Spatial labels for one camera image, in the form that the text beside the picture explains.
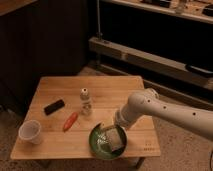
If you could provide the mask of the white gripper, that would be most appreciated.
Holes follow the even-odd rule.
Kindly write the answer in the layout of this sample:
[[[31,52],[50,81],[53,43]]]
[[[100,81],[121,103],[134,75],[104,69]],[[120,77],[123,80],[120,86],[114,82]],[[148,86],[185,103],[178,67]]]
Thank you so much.
[[[118,109],[115,112],[113,121],[114,121],[115,125],[123,127],[126,130],[129,130],[131,128],[130,124],[123,118],[120,109]],[[101,131],[106,131],[106,130],[114,129],[115,125],[110,125],[110,126],[101,125],[100,129],[101,129]]]

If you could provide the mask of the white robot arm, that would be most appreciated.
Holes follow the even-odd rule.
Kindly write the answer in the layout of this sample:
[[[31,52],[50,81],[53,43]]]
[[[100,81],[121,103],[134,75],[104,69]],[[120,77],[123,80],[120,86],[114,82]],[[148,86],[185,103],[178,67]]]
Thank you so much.
[[[152,88],[131,93],[126,103],[109,120],[103,121],[102,126],[129,128],[143,115],[161,118],[213,141],[213,111],[162,101]]]

